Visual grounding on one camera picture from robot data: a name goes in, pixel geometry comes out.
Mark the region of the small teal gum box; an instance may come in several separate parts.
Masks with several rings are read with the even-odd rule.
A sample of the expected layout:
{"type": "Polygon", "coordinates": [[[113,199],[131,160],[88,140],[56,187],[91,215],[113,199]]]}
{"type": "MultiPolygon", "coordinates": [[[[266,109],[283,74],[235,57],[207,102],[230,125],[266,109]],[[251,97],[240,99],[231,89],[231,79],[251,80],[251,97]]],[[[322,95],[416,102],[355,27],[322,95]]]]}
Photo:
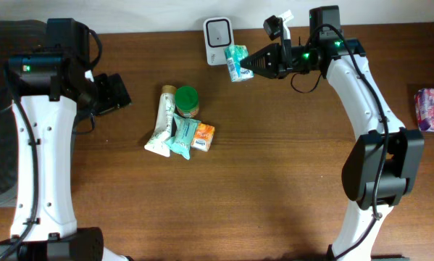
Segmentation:
{"type": "Polygon", "coordinates": [[[241,82],[254,77],[251,70],[241,67],[241,61],[249,56],[244,45],[230,45],[224,49],[230,79],[232,82],[241,82]]]}

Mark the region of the white floral tube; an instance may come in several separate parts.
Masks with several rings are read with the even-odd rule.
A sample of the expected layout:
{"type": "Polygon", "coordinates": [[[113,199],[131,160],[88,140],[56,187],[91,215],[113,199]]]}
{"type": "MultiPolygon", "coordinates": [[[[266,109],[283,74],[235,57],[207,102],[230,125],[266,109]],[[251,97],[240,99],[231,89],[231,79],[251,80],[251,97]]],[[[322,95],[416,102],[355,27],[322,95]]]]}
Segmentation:
{"type": "Polygon", "coordinates": [[[177,89],[171,85],[162,86],[154,132],[145,144],[144,149],[163,157],[170,156],[166,141],[172,134],[172,122],[175,113],[175,93],[177,89]]]}

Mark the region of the green lid jar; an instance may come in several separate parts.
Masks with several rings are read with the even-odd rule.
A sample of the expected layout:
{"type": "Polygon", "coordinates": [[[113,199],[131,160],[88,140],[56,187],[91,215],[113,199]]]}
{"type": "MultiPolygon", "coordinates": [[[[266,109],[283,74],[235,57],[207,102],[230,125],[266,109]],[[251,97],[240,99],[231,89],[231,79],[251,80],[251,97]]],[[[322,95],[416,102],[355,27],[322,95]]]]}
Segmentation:
{"type": "Polygon", "coordinates": [[[175,105],[183,117],[192,118],[199,113],[199,95],[192,86],[182,86],[175,93],[175,105]]]}

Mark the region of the teal wet wipes pack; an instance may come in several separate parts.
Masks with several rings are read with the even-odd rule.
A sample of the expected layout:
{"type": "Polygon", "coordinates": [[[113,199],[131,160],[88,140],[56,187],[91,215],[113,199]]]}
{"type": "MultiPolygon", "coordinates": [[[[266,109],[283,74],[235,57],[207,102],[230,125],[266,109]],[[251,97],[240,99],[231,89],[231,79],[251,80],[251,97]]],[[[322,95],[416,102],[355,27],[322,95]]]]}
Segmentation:
{"type": "Polygon", "coordinates": [[[181,117],[176,113],[173,120],[176,124],[175,135],[168,138],[165,144],[171,151],[181,154],[186,160],[189,160],[191,158],[191,142],[201,122],[193,118],[181,117]]]}

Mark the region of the orange small tissue pack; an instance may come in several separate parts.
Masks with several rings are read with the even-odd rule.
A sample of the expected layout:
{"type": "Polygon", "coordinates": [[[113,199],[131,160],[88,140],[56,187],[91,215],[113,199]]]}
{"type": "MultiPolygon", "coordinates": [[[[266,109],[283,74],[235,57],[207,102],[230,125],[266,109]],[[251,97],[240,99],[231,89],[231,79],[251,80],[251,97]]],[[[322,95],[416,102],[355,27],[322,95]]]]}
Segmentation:
{"type": "Polygon", "coordinates": [[[199,123],[191,142],[191,147],[203,152],[209,151],[214,137],[214,132],[214,126],[199,123]]]}

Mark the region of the red purple tissue pack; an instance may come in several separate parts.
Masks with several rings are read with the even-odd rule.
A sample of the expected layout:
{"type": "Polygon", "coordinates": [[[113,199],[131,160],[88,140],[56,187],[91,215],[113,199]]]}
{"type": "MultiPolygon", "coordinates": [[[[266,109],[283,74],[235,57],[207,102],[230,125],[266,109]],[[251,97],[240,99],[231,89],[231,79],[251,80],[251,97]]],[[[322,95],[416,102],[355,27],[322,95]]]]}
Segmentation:
{"type": "Polygon", "coordinates": [[[434,88],[420,89],[414,100],[418,128],[423,132],[434,132],[434,88]]]}

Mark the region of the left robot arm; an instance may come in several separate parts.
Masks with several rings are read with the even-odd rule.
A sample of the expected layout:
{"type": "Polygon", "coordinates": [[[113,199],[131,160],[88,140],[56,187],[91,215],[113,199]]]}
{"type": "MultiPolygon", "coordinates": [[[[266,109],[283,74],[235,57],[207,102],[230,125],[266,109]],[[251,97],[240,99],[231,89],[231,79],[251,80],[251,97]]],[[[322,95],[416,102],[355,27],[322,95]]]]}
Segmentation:
{"type": "Polygon", "coordinates": [[[93,75],[90,40],[72,18],[51,18],[46,39],[4,64],[17,125],[17,206],[0,260],[120,260],[98,227],[79,228],[71,194],[76,125],[131,103],[118,74],[93,75]]]}

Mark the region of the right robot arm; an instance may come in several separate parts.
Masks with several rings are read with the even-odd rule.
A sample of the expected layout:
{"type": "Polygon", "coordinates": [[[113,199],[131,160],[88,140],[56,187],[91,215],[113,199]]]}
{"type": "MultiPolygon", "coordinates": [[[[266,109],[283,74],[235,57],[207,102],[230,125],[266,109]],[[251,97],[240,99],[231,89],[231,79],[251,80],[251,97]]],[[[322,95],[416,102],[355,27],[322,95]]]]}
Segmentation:
{"type": "Polygon", "coordinates": [[[409,130],[386,103],[370,72],[358,38],[345,38],[338,6],[310,9],[310,35],[293,46],[287,23],[290,12],[268,17],[263,24],[279,43],[241,60],[241,67],[269,79],[320,72],[339,96],[356,143],[341,174],[348,198],[341,231],[325,260],[371,260],[380,227],[410,194],[422,159],[424,138],[409,130]]]}

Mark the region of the white barcode scanner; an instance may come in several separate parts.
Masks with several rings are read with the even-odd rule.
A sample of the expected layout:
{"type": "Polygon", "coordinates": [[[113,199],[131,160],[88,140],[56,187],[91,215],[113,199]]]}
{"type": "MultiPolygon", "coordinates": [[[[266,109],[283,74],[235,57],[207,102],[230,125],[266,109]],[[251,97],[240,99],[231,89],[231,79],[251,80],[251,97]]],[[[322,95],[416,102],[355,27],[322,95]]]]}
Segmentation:
{"type": "Polygon", "coordinates": [[[203,22],[206,61],[210,66],[225,65],[225,48],[234,44],[233,26],[228,17],[208,18],[203,22]]]}

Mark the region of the grey plastic mesh basket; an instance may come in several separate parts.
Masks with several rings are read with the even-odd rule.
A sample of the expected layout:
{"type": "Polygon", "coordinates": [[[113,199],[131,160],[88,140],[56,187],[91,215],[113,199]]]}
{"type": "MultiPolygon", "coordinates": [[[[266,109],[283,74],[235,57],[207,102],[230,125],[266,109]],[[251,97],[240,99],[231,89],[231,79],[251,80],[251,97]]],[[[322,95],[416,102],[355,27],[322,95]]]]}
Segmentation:
{"type": "Polygon", "coordinates": [[[44,42],[46,23],[0,21],[0,207],[13,207],[17,197],[17,129],[3,66],[14,54],[25,54],[44,42]]]}

